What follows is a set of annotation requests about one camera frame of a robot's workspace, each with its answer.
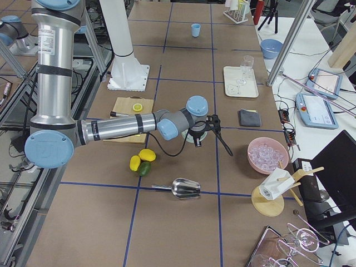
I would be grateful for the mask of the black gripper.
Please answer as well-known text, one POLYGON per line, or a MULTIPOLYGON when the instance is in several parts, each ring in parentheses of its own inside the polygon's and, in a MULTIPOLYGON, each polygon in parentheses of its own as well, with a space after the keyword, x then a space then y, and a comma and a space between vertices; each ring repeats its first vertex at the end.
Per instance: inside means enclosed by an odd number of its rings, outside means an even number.
POLYGON ((206 134, 206 122, 197 122, 189 128, 189 135, 192 137, 195 147, 201 147, 201 138, 206 134))

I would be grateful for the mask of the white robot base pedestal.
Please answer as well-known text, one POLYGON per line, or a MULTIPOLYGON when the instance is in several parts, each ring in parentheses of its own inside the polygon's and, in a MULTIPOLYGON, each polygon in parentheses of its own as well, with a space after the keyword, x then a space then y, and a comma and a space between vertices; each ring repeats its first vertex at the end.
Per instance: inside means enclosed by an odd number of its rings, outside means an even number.
POLYGON ((108 89, 144 91, 150 66, 134 55, 124 1, 100 1, 100 6, 114 54, 108 89))

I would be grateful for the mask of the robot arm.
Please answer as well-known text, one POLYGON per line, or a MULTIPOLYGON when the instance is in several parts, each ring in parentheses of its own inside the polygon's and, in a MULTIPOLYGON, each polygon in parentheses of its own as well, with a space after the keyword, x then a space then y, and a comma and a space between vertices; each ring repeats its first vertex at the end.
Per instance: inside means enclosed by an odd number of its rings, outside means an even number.
POLYGON ((37 37, 31 36, 17 16, 1 18, 1 41, 15 56, 35 56, 37 54, 37 37))
POLYGON ((38 100, 24 151, 44 169, 65 165, 77 146, 90 141, 144 134, 158 130, 165 140, 200 126, 208 113, 207 100, 192 96, 177 112, 159 110, 101 121, 74 120, 71 115, 74 35, 85 13, 84 1, 33 1, 38 24, 38 100))

